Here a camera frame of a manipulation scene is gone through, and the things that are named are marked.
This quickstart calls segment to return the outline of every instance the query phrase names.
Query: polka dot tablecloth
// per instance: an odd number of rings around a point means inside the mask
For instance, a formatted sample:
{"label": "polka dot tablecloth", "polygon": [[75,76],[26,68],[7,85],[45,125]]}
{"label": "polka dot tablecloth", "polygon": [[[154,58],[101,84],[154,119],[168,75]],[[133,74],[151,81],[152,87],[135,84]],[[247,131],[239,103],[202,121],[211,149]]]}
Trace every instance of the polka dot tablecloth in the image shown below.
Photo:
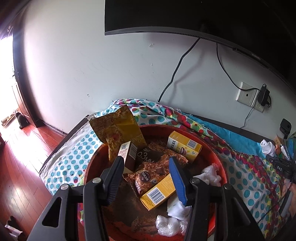
{"label": "polka dot tablecloth", "polygon": [[[285,218],[278,213],[281,198],[283,179],[273,166],[265,159],[256,155],[248,155],[231,149],[231,147],[216,134],[196,122],[194,117],[183,115],[180,112],[142,99],[121,99],[114,101],[106,110],[93,114],[99,117],[116,111],[127,105],[139,125],[163,124],[175,126],[204,139],[220,156],[229,177],[229,182],[237,190],[244,203],[252,213],[264,237],[268,240],[273,237],[282,225]],[[49,191],[54,194],[62,183],[71,186],[83,183],[82,178],[87,164],[94,151],[102,144],[91,129],[89,123],[78,137],[71,139],[66,155],[59,153],[55,161],[41,176]],[[83,224],[83,209],[79,205],[79,220]]]}

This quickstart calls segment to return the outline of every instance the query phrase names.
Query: wall socket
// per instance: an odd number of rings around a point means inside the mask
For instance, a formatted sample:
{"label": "wall socket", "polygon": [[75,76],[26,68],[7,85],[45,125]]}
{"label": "wall socket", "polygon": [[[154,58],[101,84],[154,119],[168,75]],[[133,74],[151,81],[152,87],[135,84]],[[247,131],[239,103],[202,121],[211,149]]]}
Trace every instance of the wall socket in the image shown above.
{"label": "wall socket", "polygon": [[[252,86],[242,82],[240,85],[241,89],[251,89],[253,88]],[[239,90],[237,93],[237,97],[236,97],[236,101],[245,104],[247,106],[253,107],[254,105],[254,109],[263,112],[264,107],[262,105],[259,104],[258,101],[255,100],[257,98],[259,91],[258,90],[251,90],[251,91],[243,91],[243,90]]]}

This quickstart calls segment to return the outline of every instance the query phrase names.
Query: television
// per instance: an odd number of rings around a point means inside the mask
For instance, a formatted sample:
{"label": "television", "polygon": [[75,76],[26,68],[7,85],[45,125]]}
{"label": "television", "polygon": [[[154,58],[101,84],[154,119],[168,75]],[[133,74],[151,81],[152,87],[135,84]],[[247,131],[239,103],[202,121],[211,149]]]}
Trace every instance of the television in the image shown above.
{"label": "television", "polygon": [[105,35],[201,37],[271,70],[296,94],[296,14],[289,1],[105,0]]}

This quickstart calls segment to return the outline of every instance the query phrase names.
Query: human hand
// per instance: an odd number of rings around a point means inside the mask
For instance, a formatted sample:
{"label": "human hand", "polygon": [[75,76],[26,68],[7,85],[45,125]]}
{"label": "human hand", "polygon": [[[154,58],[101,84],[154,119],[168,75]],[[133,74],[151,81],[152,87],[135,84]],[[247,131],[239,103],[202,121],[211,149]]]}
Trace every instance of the human hand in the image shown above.
{"label": "human hand", "polygon": [[[286,194],[287,191],[287,185],[286,185],[287,181],[286,179],[284,180],[284,186],[283,186],[283,191],[282,191],[282,196],[284,196]],[[296,184],[292,183],[290,186],[290,191],[293,193],[292,196],[292,200],[291,200],[291,204],[289,207],[289,212],[291,214],[291,217],[293,218],[294,215],[296,214]]]}

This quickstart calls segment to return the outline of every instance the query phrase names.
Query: metal screw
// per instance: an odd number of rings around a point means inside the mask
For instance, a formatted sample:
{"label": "metal screw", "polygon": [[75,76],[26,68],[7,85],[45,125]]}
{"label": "metal screw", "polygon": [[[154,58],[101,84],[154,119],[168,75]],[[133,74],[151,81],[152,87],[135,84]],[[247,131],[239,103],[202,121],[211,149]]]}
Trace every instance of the metal screw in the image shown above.
{"label": "metal screw", "polygon": [[61,185],[61,189],[62,190],[67,190],[68,188],[69,188],[69,185],[68,184]]}
{"label": "metal screw", "polygon": [[232,186],[229,183],[224,184],[224,188],[226,190],[230,190],[232,188]]}
{"label": "metal screw", "polygon": [[200,179],[199,179],[199,178],[196,178],[196,177],[193,177],[193,178],[191,179],[191,182],[192,182],[193,184],[199,184],[199,183],[200,183]]}
{"label": "metal screw", "polygon": [[102,181],[102,179],[99,178],[99,177],[95,177],[95,178],[93,179],[93,183],[100,183],[101,181]]}

